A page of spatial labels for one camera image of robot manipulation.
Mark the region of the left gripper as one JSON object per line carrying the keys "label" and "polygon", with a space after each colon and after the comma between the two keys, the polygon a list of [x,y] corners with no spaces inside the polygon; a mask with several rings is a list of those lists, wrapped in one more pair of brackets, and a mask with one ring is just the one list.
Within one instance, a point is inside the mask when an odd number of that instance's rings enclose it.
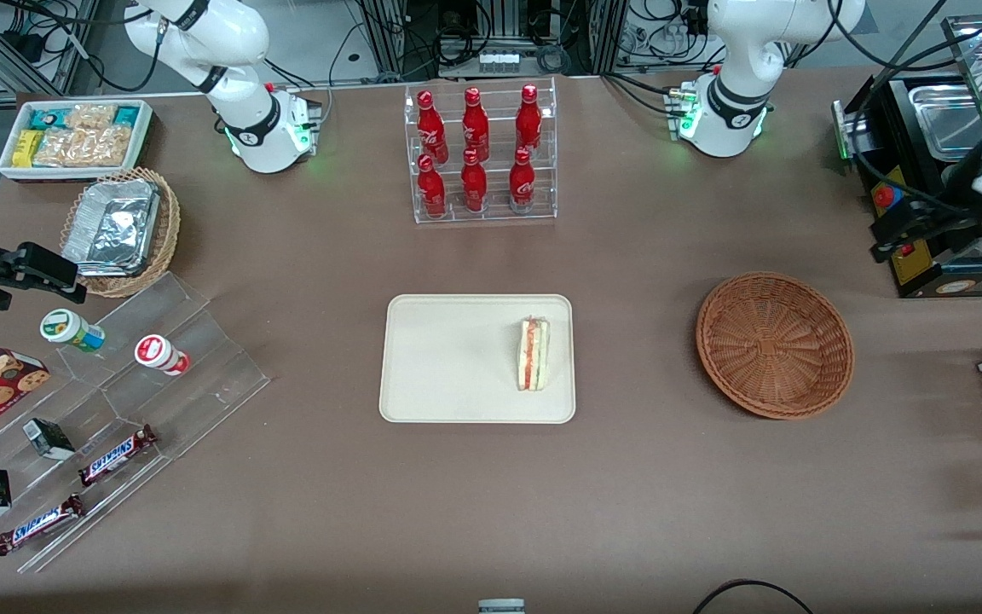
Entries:
{"label": "left gripper", "polygon": [[[892,205],[883,210],[873,222],[874,244],[870,256],[876,262],[892,259],[898,252],[925,240],[924,229],[931,218],[927,205]],[[982,260],[982,195],[972,195],[971,201],[959,212],[943,212],[927,241],[954,253],[960,259]]]}

